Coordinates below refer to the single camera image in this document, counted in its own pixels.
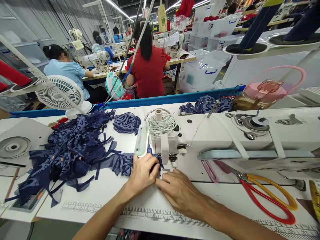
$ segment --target person's left hand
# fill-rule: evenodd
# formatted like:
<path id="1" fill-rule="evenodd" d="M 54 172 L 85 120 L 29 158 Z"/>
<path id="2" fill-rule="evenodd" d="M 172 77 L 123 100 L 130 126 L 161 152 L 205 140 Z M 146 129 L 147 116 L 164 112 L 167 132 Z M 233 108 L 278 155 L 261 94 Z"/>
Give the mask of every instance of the person's left hand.
<path id="1" fill-rule="evenodd" d="M 130 193 L 131 198 L 138 196 L 155 183 L 159 167 L 159 160 L 150 153 L 139 159 L 137 155 L 133 155 L 132 172 L 126 183 L 126 191 Z"/>

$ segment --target dark pants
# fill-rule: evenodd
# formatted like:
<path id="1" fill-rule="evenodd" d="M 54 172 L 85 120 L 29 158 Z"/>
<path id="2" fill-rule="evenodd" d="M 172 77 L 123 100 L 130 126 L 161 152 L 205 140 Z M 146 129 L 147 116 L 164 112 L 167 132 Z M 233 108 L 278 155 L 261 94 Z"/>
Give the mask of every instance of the dark pants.
<path id="1" fill-rule="evenodd" d="M 97 87 L 97 88 L 91 88 L 88 89 L 90 97 L 87 99 L 92 104 L 96 103 L 104 103 L 104 101 L 107 99 L 109 94 L 105 90 L 104 87 Z"/>

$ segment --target blue edge strip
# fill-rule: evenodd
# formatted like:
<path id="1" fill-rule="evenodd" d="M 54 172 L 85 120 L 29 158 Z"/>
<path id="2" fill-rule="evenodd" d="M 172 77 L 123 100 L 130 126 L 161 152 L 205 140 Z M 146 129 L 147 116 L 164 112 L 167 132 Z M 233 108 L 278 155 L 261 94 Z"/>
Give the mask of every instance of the blue edge strip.
<path id="1" fill-rule="evenodd" d="M 239 91 L 243 90 L 243 88 L 244 87 L 238 86 L 233 88 L 224 88 L 224 89 L 195 92 L 195 93 L 184 93 L 184 94 L 175 94 L 175 95 L 168 95 L 168 96 L 161 96 L 161 97 L 109 102 L 106 104 L 106 109 L 140 107 L 140 106 L 161 105 L 161 104 L 170 104 L 170 103 L 195 102 L 205 94 L 213 97 L 214 99 L 217 99 L 219 97 L 229 96 L 233 93 L 233 91 L 235 91 L 237 95 L 239 94 Z M 102 107 L 102 105 L 103 103 L 95 105 L 92 111 L 99 109 L 100 107 Z M 18 117 L 37 118 L 37 117 L 62 116 L 62 115 L 65 115 L 65 111 L 56 110 L 56 109 L 44 109 L 44 110 L 33 110 L 33 111 L 23 111 L 23 112 L 10 112 L 10 114 L 12 115 L 10 118 L 18 118 Z"/>

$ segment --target woman in red shirt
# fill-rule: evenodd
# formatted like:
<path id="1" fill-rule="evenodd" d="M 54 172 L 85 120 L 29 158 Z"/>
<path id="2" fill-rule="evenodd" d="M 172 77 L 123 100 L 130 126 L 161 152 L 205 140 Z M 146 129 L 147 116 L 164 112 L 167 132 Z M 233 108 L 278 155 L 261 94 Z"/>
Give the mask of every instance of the woman in red shirt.
<path id="1" fill-rule="evenodd" d="M 145 20 L 139 20 L 133 29 L 133 38 L 138 43 Z M 164 50 L 152 45 L 152 35 L 149 23 L 142 36 L 140 46 L 136 53 L 136 58 L 127 77 L 127 85 L 138 84 L 137 94 L 139 98 L 158 97 L 164 94 L 162 76 L 164 71 L 170 69 Z M 128 60 L 127 67 L 130 68 L 133 56 Z"/>

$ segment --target forearm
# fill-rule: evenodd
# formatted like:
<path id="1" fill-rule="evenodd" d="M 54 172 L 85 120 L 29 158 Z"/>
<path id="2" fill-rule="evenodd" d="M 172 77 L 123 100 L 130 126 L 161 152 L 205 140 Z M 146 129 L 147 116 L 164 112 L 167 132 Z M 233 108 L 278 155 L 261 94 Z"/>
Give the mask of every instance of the forearm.
<path id="1" fill-rule="evenodd" d="M 205 221 L 217 231 L 223 232 L 234 240 L 284 240 L 277 233 L 236 213 L 224 205 L 213 202 L 205 213 Z"/>
<path id="2" fill-rule="evenodd" d="M 125 206 L 133 199 L 123 185 L 121 190 L 83 225 L 73 240 L 105 240 Z"/>

